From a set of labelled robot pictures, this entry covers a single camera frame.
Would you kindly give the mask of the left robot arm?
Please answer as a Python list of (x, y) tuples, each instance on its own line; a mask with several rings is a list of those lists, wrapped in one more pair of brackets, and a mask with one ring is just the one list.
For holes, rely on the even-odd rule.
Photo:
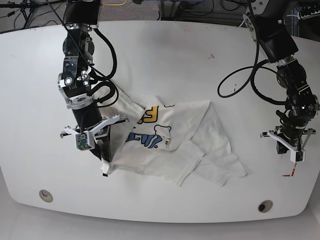
[(320, 103), (307, 83), (305, 69), (294, 57), (298, 47), (284, 23), (284, 17), (295, 3), (294, 0), (250, 0), (249, 12), (243, 18), (256, 46), (263, 50), (266, 58), (254, 65), (253, 72), (266, 64), (276, 64), (278, 84), (286, 90), (285, 101), (273, 100), (258, 91), (255, 74), (250, 76), (251, 87), (260, 98), (273, 105), (285, 106), (284, 112), (276, 111), (280, 125), (260, 136), (275, 140), (279, 155), (289, 152), (290, 161), (299, 163), (305, 161), (305, 146), (316, 133), (307, 125), (320, 110)]

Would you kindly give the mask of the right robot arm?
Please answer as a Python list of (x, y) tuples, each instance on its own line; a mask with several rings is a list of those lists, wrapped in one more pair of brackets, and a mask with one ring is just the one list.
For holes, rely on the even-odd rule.
[[(60, 137), (73, 136), (76, 148), (90, 151), (101, 161), (111, 163), (111, 126), (123, 123), (119, 114), (103, 117), (102, 108), (114, 105), (120, 93), (112, 78), (118, 61), (111, 42), (98, 29), (101, 8), (99, 0), (68, 0), (61, 19), (67, 32), (62, 46), (63, 69), (57, 86), (66, 106), (72, 110), (76, 126), (66, 126)], [(90, 36), (94, 31), (109, 47), (112, 68), (108, 75), (98, 71), (93, 64), (95, 45)]]

